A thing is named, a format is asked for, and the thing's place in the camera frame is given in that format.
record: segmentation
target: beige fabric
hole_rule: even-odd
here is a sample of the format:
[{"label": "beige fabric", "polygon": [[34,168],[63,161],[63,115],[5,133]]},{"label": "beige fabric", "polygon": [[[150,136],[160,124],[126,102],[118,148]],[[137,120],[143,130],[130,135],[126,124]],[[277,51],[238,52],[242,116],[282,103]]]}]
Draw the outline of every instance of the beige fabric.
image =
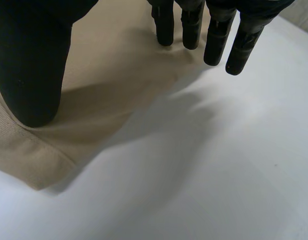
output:
[{"label": "beige fabric", "polygon": [[208,17],[199,48],[190,51],[182,45],[177,5],[172,47],[158,45],[150,12],[146,0],[101,0],[75,23],[61,104],[50,125],[22,126],[0,96],[1,171],[37,190],[58,182],[94,154],[137,107],[202,63]]}]

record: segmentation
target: white table surface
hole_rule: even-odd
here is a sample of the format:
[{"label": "white table surface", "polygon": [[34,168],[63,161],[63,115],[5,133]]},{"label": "white table surface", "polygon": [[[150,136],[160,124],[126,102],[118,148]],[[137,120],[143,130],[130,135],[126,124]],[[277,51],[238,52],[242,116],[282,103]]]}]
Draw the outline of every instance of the white table surface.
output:
[{"label": "white table surface", "polygon": [[308,34],[275,19],[231,76],[234,36],[71,184],[0,172],[0,240],[308,240]]}]

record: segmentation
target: black robotic finger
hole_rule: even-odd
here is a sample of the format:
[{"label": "black robotic finger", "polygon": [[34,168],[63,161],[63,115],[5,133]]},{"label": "black robotic finger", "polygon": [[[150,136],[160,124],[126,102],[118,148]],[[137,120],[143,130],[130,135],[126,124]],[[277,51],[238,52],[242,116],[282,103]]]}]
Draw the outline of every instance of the black robotic finger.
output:
[{"label": "black robotic finger", "polygon": [[174,0],[152,6],[152,17],[156,25],[157,41],[162,46],[170,46],[174,41]]},{"label": "black robotic finger", "polygon": [[182,11],[183,45],[194,50],[198,47],[205,2],[202,1],[195,9]]},{"label": "black robotic finger", "polygon": [[252,53],[265,25],[272,19],[253,19],[243,13],[236,38],[226,63],[226,72],[231,75],[240,74]]},{"label": "black robotic finger", "polygon": [[211,19],[207,34],[204,62],[210,66],[216,66],[222,58],[236,9],[230,4],[215,6],[210,4],[208,0],[207,7]]},{"label": "black robotic finger", "polygon": [[240,74],[264,27],[294,0],[238,0],[241,12],[239,29],[229,54],[226,72]]}]

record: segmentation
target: beige cloth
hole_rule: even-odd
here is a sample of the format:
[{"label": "beige cloth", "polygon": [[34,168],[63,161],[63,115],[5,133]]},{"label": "beige cloth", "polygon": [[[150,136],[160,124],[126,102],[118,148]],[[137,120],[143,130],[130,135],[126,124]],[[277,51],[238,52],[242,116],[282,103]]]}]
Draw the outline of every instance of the beige cloth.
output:
[{"label": "beige cloth", "polygon": [[182,45],[180,13],[176,5],[175,41],[164,48],[146,0],[99,1],[73,27],[61,104],[51,124],[22,126],[0,96],[0,170],[37,190],[58,182],[95,154],[137,107],[202,63],[207,10],[194,51]]}]

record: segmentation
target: white surface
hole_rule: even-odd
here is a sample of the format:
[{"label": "white surface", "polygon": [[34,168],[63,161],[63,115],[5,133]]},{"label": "white surface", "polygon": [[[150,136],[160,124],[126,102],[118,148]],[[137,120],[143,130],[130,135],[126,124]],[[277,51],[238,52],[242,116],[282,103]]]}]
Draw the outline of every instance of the white surface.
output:
[{"label": "white surface", "polygon": [[0,240],[308,240],[308,35],[277,18],[234,77],[234,32],[65,191],[0,173]]}]

